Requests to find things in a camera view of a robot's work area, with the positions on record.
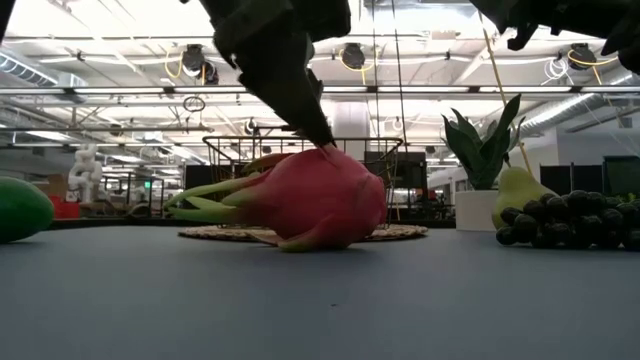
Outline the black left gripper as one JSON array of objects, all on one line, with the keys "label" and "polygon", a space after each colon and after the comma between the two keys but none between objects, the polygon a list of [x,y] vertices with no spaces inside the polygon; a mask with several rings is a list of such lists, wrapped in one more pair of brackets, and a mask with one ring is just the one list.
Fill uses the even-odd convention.
[{"label": "black left gripper", "polygon": [[307,63],[311,42],[351,31],[347,0],[201,0],[222,58],[239,82],[322,147],[334,141],[320,106],[323,81]]}]

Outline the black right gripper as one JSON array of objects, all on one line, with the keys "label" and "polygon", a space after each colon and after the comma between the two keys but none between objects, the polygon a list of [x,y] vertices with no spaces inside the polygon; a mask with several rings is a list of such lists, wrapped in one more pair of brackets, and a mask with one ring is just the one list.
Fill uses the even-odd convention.
[{"label": "black right gripper", "polygon": [[[522,50],[540,25],[548,26],[543,7],[535,0],[470,0],[501,34],[516,36],[510,50]],[[567,30],[604,40],[601,56],[616,54],[621,65],[639,74],[639,0],[563,0],[552,6],[551,29]]]}]

